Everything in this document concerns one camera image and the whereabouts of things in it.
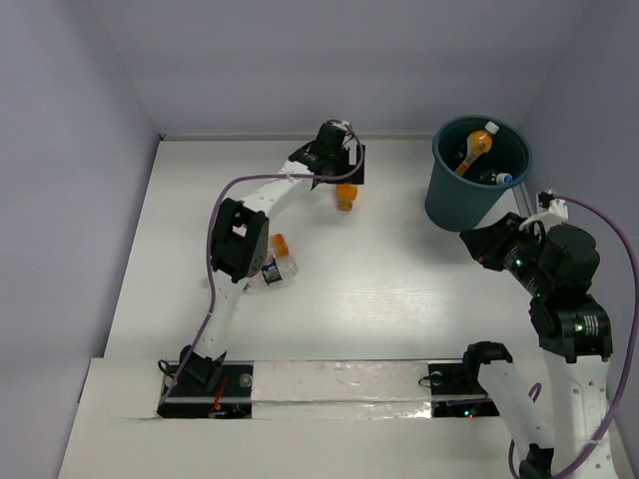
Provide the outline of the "small clear dark-label bottle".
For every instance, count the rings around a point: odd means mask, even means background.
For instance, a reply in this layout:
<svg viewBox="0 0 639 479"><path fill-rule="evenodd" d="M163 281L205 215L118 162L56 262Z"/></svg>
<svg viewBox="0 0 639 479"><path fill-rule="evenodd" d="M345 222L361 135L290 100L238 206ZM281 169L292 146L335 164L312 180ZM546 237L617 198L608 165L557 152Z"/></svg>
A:
<svg viewBox="0 0 639 479"><path fill-rule="evenodd" d="M270 256L259 272L248 282L249 289L264 289L280 286L292 280L298 273L298 266L291 254Z"/></svg>

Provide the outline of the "small orange juice bottle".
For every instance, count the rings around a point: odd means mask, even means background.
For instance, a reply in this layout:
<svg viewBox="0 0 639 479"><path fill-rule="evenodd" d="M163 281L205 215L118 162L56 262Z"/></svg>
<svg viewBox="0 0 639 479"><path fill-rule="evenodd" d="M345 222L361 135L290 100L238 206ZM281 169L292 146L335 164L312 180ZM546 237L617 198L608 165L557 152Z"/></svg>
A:
<svg viewBox="0 0 639 479"><path fill-rule="evenodd" d="M353 204L357 198L358 186L353 184L339 184L335 189L336 207L341 211L348 213L352 210Z"/></svg>

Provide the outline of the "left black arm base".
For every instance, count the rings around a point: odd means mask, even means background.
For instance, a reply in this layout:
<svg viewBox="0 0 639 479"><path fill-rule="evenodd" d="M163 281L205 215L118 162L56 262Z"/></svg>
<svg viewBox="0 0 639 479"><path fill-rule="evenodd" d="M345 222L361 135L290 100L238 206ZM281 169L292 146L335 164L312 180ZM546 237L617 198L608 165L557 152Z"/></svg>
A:
<svg viewBox="0 0 639 479"><path fill-rule="evenodd" d="M179 361L160 359L164 375L157 414L166 419L249 419L252 417L252 362L203 358L193 353L182 372Z"/></svg>

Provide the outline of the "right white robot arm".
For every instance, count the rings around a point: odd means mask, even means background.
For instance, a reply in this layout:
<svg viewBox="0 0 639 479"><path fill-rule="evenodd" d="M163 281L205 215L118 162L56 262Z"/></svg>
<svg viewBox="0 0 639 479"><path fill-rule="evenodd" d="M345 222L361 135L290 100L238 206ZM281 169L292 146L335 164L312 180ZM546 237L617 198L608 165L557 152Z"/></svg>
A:
<svg viewBox="0 0 639 479"><path fill-rule="evenodd" d="M543 424L503 344L469 345L459 367L461 383L485 390L497 407L517 448L519 477L616 477L609 437L597 431L608 426L604 418L612 410L606 398L612 328L588 292L600 262L594 237L516 214L459 236L474 260L510 272L531 296L530 320L549 375L551 426Z"/></svg>

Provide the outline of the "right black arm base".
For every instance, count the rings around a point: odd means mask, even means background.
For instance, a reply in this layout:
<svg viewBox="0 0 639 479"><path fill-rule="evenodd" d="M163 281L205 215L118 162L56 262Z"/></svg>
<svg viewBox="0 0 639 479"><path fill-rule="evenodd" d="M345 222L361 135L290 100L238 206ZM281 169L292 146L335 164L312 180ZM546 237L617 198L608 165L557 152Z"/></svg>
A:
<svg viewBox="0 0 639 479"><path fill-rule="evenodd" d="M498 409L478 382L478 373L482 365L500 360L513 361L502 343L480 341L470 344L459 360L429 363L428 371L418 380L418 385L431 393L432 416L498 417Z"/></svg>

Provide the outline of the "clear orange-label bottle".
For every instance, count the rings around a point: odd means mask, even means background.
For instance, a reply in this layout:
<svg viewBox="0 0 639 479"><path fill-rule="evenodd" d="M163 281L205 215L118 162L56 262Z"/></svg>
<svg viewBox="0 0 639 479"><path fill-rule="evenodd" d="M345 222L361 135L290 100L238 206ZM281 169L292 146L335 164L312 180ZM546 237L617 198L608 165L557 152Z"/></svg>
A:
<svg viewBox="0 0 639 479"><path fill-rule="evenodd" d="M281 256L286 254L291 253L289 251L289 247L285 240L285 237L282 234L270 236L265 262L270 256Z"/></svg>

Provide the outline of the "tall orange blue-label bottle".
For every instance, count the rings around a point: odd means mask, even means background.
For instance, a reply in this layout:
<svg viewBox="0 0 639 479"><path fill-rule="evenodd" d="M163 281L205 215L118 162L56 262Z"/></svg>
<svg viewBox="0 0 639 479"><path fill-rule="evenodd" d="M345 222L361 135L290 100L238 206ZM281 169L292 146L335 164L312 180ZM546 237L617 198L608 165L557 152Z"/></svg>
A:
<svg viewBox="0 0 639 479"><path fill-rule="evenodd" d="M482 130L468 135L454 155L456 161L454 172L457 175L463 177L481 156L491 150L493 137L498 133L499 129L500 127L497 124L489 121Z"/></svg>

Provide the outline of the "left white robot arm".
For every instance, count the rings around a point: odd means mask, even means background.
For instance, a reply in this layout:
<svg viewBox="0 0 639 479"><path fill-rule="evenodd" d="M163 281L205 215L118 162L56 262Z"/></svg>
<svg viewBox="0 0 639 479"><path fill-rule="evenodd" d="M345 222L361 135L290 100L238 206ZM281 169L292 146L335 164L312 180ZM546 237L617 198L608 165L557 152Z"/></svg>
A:
<svg viewBox="0 0 639 479"><path fill-rule="evenodd" d="M270 222L319 184L356 180L364 161L365 147L351 124L328 120L277 173L239 177L223 188L206 238L211 302L193 342L181 352L176 382L187 381L201 394L219 387L240 296L267 260Z"/></svg>

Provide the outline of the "crushed clear plastic bottle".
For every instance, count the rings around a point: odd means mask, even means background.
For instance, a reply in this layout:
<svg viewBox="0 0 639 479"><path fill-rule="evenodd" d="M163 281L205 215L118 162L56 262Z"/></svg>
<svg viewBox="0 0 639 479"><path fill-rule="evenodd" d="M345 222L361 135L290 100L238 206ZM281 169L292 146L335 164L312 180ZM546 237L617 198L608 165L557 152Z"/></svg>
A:
<svg viewBox="0 0 639 479"><path fill-rule="evenodd" d="M477 181L483 185L498 186L507 185L514 180L513 176L507 172L498 172L496 170L487 170L482 172Z"/></svg>

